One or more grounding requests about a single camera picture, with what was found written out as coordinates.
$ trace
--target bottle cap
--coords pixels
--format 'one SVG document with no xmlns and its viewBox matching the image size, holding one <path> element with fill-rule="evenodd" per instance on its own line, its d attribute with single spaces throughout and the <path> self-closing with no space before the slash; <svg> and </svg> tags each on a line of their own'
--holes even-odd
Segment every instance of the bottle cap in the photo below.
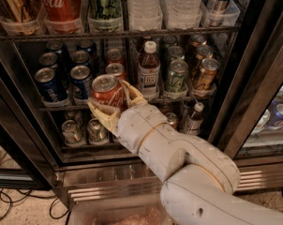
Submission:
<svg viewBox="0 0 283 225">
<path fill-rule="evenodd" d="M 146 53 L 154 53 L 156 51 L 156 46 L 154 41 L 146 41 L 144 44 L 144 51 Z"/>
<path fill-rule="evenodd" d="M 194 106 L 194 109 L 197 112 L 202 112 L 203 108 L 204 108 L 204 104 L 202 104 L 201 102 L 197 102 Z"/>
</svg>

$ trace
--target brown bottle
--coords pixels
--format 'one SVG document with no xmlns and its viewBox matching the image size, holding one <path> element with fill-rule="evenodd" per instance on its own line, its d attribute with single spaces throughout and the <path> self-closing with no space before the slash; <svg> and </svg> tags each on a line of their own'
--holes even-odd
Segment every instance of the brown bottle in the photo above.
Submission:
<svg viewBox="0 0 283 225">
<path fill-rule="evenodd" d="M 144 52 L 138 57 L 138 88 L 147 96 L 157 92 L 160 62 L 156 47 L 154 41 L 145 42 Z"/>
</svg>

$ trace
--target black cable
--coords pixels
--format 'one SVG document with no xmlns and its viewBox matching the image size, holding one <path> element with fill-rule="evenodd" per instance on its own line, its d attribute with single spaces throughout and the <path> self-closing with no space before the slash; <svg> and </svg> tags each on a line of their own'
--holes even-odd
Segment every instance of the black cable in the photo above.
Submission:
<svg viewBox="0 0 283 225">
<path fill-rule="evenodd" d="M 50 209 L 49 209 L 49 215 L 50 215 L 50 217 L 51 217 L 52 219 L 60 219 L 60 218 L 63 218 L 67 213 L 69 213 L 69 211 L 66 210 L 66 212 L 65 212 L 62 216 L 60 216 L 60 217 L 54 217 L 54 216 L 52 215 L 52 210 L 53 210 L 53 208 L 60 202 L 60 201 L 58 201 L 57 203 L 55 203 L 57 200 L 58 200 L 58 198 L 56 198 L 56 199 L 52 202 L 52 204 L 51 204 L 51 206 L 50 206 Z"/>
<path fill-rule="evenodd" d="M 1 201 L 2 201 L 2 198 L 1 198 L 1 195 L 2 195 L 2 194 L 5 195 L 5 196 L 7 196 L 7 198 L 9 199 L 9 208 L 8 208 L 8 210 L 6 211 L 6 213 L 5 213 L 3 216 L 0 217 L 0 221 L 1 221 L 2 219 L 4 219 L 4 218 L 9 214 L 9 212 L 11 211 L 12 206 L 13 206 L 13 202 L 12 202 L 11 198 L 10 198 L 5 192 L 3 192 L 3 189 L 0 190 L 0 199 L 1 199 Z"/>
</svg>

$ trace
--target bottle label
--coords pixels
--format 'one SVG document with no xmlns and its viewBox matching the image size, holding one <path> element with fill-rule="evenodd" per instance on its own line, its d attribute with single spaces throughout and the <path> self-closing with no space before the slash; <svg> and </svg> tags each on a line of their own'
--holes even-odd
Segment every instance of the bottle label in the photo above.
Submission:
<svg viewBox="0 0 283 225">
<path fill-rule="evenodd" d="M 143 68 L 139 66 L 139 90 L 144 95 L 156 93 L 160 66 L 155 68 Z"/>
</svg>

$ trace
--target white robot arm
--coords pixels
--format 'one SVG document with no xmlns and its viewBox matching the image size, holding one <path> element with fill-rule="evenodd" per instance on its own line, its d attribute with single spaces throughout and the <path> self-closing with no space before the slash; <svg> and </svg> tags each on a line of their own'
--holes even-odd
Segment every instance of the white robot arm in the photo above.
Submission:
<svg viewBox="0 0 283 225">
<path fill-rule="evenodd" d="M 283 213 L 231 195 L 240 174 L 228 156 L 197 136 L 177 132 L 156 106 L 138 101 L 106 128 L 163 182 L 161 202 L 178 224 L 283 225 Z M 89 105 L 101 121 L 98 104 Z"/>
</svg>

